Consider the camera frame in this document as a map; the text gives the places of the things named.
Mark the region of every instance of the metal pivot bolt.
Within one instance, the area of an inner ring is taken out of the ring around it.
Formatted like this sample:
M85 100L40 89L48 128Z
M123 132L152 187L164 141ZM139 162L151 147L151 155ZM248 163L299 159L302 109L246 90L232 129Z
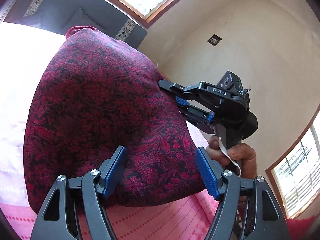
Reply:
M232 175L232 171L229 171L229 170L224 170L223 171L223 175L225 175L225 176L231 176Z
M264 182L264 177L258 176L258 177L257 177L257 181L259 181L259 182Z
M66 178L66 176L60 175L57 177L57 181L63 181L63 180L65 180L65 178Z
M90 171L90 175L92 175L92 176L95 176L97 174L99 174L99 170L97 170L97 169L93 169Z

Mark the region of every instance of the pillow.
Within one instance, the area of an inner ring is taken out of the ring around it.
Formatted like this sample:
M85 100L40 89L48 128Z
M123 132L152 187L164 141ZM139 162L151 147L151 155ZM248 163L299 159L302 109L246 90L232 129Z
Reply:
M164 77L142 53L94 28L67 33L29 111L23 147L29 204L39 209L54 180L83 176L119 145L128 161L104 202L155 206L204 190L196 147Z
M92 26L99 31L106 33L106 31L85 15L81 8L79 8L67 24L60 30L60 34L66 35L67 31L74 26Z

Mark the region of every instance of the gray cushion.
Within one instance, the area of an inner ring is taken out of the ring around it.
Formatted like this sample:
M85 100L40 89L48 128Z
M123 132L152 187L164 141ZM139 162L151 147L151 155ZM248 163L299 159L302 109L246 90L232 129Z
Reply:
M92 26L97 28L99 31L106 33L106 31L85 15L81 8L79 8L67 24L60 30L60 34L66 35L66 32L74 26Z

